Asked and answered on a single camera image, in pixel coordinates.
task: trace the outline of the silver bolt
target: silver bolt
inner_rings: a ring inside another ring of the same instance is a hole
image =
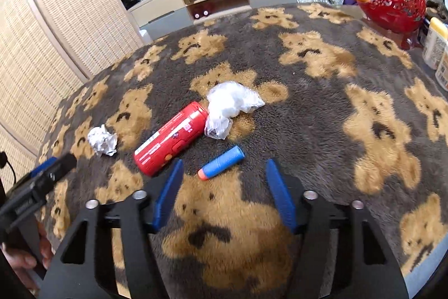
[[[363,209],[364,203],[361,200],[353,200],[352,201],[352,207],[355,209]]]
[[[145,191],[135,191],[134,194],[132,194],[132,197],[136,200],[144,199],[146,198],[148,194]]]
[[[318,197],[315,191],[306,191],[305,193],[303,193],[303,196],[309,200],[315,200]]]
[[[86,203],[86,208],[87,209],[93,209],[96,208],[99,205],[98,200],[96,199],[92,199],[92,200],[88,200]]]

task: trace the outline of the yellow lid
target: yellow lid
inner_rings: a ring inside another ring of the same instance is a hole
[[[436,31],[444,40],[448,40],[448,28],[436,17],[431,18],[429,28]]]

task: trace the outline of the red can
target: red can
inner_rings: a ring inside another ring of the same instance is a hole
[[[198,102],[192,102],[147,139],[134,153],[135,163],[142,173],[153,176],[202,135],[207,116],[204,107]]]

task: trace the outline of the drawer handle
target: drawer handle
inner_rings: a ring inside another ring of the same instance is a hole
[[[169,11],[168,13],[165,13],[164,15],[160,15],[159,17],[154,18],[153,20],[149,21],[148,24],[150,24],[152,22],[155,22],[155,21],[158,21],[158,20],[160,20],[162,18],[165,18],[165,17],[169,16],[172,13],[174,13],[174,11]]]

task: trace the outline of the white tissue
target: white tissue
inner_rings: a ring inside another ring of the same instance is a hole
[[[87,140],[97,155],[106,154],[112,156],[116,153],[116,134],[111,134],[106,130],[106,127],[94,127],[87,135]]]
[[[205,123],[206,136],[224,140],[233,124],[230,118],[240,111],[252,113],[264,106],[263,100],[253,91],[236,82],[225,82],[213,87],[207,94],[208,117]]]

